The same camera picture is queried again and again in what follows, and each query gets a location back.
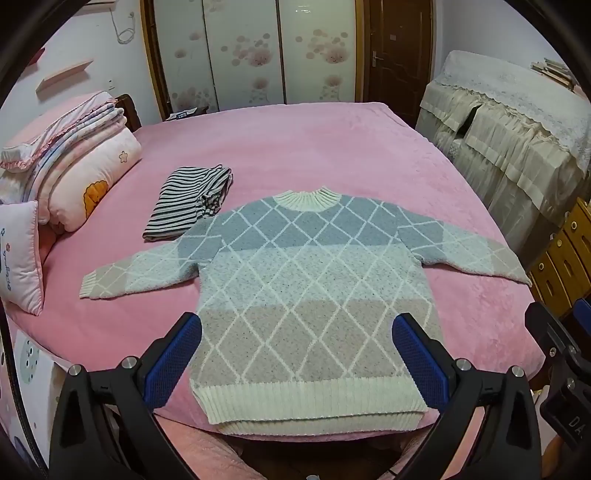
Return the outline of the small pink pillow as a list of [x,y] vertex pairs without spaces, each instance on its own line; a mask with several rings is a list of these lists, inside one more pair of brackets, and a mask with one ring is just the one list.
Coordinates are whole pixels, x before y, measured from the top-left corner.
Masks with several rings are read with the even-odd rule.
[[35,316],[43,310],[37,201],[1,205],[1,299]]

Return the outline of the dark brown wooden door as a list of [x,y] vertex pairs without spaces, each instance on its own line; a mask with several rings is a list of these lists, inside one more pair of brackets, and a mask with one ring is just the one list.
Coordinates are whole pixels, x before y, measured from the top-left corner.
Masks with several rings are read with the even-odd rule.
[[387,105],[414,127],[430,82],[432,0],[370,0],[365,7],[367,102]]

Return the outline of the dark wooden headboard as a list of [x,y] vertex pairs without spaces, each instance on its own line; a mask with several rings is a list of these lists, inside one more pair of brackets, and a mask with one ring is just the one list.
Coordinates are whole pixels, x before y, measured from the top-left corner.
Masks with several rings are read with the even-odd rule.
[[128,94],[117,96],[115,98],[115,106],[123,110],[126,118],[126,126],[131,132],[135,132],[142,126],[135,104]]

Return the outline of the pink cartoon folded quilt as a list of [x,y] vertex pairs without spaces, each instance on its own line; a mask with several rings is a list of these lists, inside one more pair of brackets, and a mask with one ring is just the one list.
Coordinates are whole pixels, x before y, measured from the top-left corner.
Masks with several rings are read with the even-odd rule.
[[113,124],[62,153],[52,154],[27,172],[3,173],[1,202],[35,200],[40,224],[73,232],[140,159],[141,145],[133,133]]

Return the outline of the striped folded garment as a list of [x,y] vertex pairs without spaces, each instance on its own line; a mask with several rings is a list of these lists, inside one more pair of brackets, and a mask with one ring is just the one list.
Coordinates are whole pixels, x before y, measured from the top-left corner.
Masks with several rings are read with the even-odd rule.
[[201,218],[216,215],[233,183],[229,167],[183,166],[162,185],[142,238],[157,242],[177,238]]

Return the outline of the wooden drawer cabinet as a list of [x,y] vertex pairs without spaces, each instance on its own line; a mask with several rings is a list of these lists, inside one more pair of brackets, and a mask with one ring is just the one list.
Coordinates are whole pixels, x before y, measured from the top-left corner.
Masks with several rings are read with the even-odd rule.
[[578,198],[527,271],[534,299],[557,318],[564,318],[577,300],[590,294],[590,234],[590,205]]

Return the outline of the pink wall shelf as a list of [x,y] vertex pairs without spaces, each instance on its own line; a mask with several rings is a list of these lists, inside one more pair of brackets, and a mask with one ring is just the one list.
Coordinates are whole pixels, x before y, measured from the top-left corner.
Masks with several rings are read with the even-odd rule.
[[64,81],[74,75],[84,72],[89,65],[93,63],[93,59],[87,59],[76,64],[70,65],[60,71],[54,72],[44,77],[36,87],[36,93],[39,94],[43,90]]

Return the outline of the floral sliding wardrobe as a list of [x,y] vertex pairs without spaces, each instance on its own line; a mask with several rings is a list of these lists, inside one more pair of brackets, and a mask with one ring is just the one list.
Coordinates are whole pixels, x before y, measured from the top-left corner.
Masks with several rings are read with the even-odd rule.
[[361,1],[143,1],[162,118],[363,98]]

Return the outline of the cream lace covered furniture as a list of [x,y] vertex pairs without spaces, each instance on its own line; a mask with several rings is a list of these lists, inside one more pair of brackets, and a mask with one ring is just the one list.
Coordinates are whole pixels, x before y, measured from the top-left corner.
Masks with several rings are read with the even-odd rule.
[[506,60],[454,50],[417,130],[460,172],[524,265],[590,191],[590,104]]

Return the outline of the grey diamond knit sweater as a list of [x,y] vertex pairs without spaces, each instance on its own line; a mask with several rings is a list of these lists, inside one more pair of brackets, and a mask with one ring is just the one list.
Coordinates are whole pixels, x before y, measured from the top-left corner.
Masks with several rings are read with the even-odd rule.
[[382,200],[287,191],[97,268],[81,298],[200,286],[189,384],[229,435],[315,436],[418,427],[427,405],[394,347],[411,314],[442,336],[425,268],[526,283],[505,244]]

